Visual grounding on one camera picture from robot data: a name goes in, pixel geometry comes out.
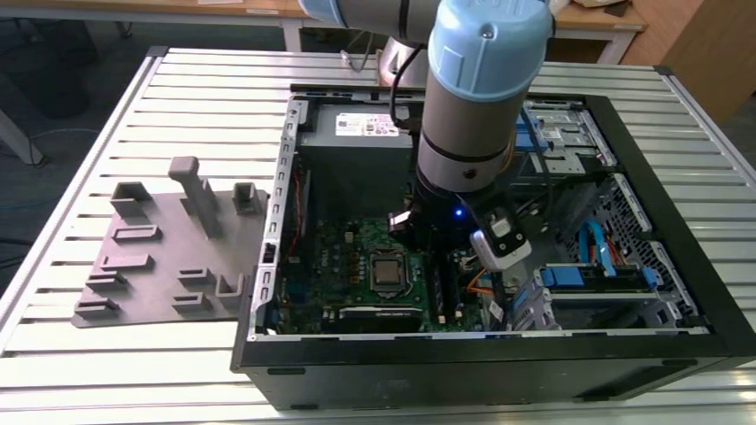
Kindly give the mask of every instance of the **metal table surface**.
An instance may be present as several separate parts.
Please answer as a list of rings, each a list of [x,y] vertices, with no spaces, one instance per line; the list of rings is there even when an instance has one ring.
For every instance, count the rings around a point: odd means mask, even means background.
[[[756,421],[756,363],[621,403],[279,413],[228,370],[236,323],[71,326],[116,182],[179,191],[171,157],[193,155],[215,189],[252,180],[269,190],[288,85],[375,80],[375,60],[356,74],[329,54],[171,49],[145,58],[0,303],[0,423]],[[533,91],[612,99],[753,323],[755,173],[676,79],[649,67],[547,64]]]

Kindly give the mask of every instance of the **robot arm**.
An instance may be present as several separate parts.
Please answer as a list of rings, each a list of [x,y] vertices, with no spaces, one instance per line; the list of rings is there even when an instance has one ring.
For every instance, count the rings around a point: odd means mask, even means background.
[[[544,62],[553,32],[548,0],[300,0],[300,4],[317,19],[428,45],[416,167],[424,225],[449,233],[463,202],[475,210],[481,228],[471,241],[484,265],[493,270],[507,267],[512,259],[504,259],[512,253],[520,259],[529,244],[512,215],[481,194],[496,190],[493,181],[513,149],[523,101]],[[476,199],[483,199],[475,202],[479,206],[472,205]],[[492,208],[485,211],[480,205]],[[392,220],[401,224],[399,216]]]
[[[389,35],[405,44],[425,44],[440,0],[300,0],[315,19]]]

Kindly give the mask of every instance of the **green motherboard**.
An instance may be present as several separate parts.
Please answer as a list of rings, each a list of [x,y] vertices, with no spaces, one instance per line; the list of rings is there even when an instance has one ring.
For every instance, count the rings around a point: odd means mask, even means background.
[[[453,318],[432,314],[423,253],[408,252],[387,232],[385,220],[316,224],[313,258],[307,273],[285,277],[281,326],[287,334],[324,333],[321,319],[345,306],[405,307],[423,311],[421,332],[481,330],[476,297],[460,303]],[[461,257],[465,251],[456,252]],[[381,287],[381,275],[391,287]]]

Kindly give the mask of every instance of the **motherboard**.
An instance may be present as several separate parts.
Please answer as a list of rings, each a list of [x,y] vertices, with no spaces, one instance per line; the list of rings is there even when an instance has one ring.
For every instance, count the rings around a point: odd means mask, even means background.
[[[483,329],[481,300],[461,294],[443,313],[425,253],[409,252],[388,235],[385,219],[316,224],[307,275],[285,279],[281,327],[288,334],[341,332],[457,332]],[[468,250],[451,254],[460,285]]]

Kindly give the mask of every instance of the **white label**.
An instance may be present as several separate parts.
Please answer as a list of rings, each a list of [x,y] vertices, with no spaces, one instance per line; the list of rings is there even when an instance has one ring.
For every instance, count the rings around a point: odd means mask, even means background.
[[[615,29],[632,29],[633,31],[640,31],[643,29],[643,25],[615,24]]]
[[[235,4],[244,3],[244,0],[197,0],[197,4]]]
[[[340,113],[336,116],[336,135],[399,137],[399,129],[387,113]]]
[[[541,130],[541,135],[545,139],[561,139],[563,134],[559,130]]]
[[[280,12],[271,9],[247,9],[247,13],[251,15],[277,15]]]
[[[488,311],[492,312],[493,317],[496,318],[497,321],[504,320],[504,310],[499,307],[496,301],[492,301],[492,304],[488,307]]]

